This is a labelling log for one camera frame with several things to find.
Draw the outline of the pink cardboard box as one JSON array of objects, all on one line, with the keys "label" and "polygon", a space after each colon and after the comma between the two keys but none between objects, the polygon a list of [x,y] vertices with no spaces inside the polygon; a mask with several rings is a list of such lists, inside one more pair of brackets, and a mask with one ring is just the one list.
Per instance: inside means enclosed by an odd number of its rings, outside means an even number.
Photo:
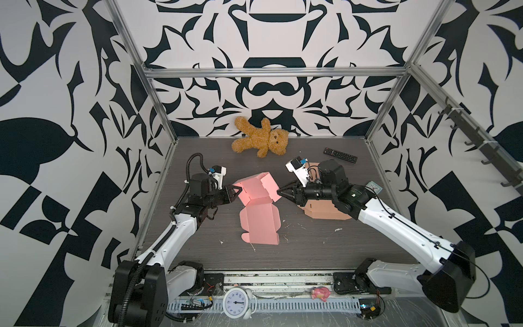
[{"label": "pink cardboard box", "polygon": [[272,175],[263,172],[242,178],[234,186],[242,188],[238,197],[245,206],[240,212],[241,228],[245,231],[242,240],[250,244],[278,245],[281,218],[274,203],[281,197]]}]

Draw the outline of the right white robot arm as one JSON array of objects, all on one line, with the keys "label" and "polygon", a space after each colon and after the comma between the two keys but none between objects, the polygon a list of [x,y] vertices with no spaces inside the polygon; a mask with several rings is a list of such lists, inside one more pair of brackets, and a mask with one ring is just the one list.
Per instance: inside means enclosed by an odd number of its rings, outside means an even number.
[{"label": "right white robot arm", "polygon": [[451,243],[403,217],[370,187],[351,184],[343,166],[333,159],[316,166],[317,182],[309,177],[306,159],[296,157],[285,167],[297,180],[281,187],[279,196],[300,207],[310,200],[329,200],[339,212],[374,228],[417,260],[408,265],[369,258],[356,271],[363,282],[376,289],[422,293],[444,311],[460,311],[480,270],[472,246],[464,241]]}]

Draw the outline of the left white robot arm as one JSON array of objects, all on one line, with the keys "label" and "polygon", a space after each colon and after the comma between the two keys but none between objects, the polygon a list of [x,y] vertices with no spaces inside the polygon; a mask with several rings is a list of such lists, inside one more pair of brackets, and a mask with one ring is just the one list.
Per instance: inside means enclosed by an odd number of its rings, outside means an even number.
[{"label": "left white robot arm", "polygon": [[179,323],[194,321],[196,315],[174,315],[168,305],[186,292],[204,290],[201,264],[184,261],[170,267],[183,245],[197,232],[205,219],[212,220],[224,204],[237,199],[242,188],[223,182],[226,168],[200,166],[201,173],[191,174],[185,166],[185,189],[171,207],[171,222],[145,252],[133,260],[121,262],[114,274],[108,321],[117,326],[159,326],[164,318]]}]

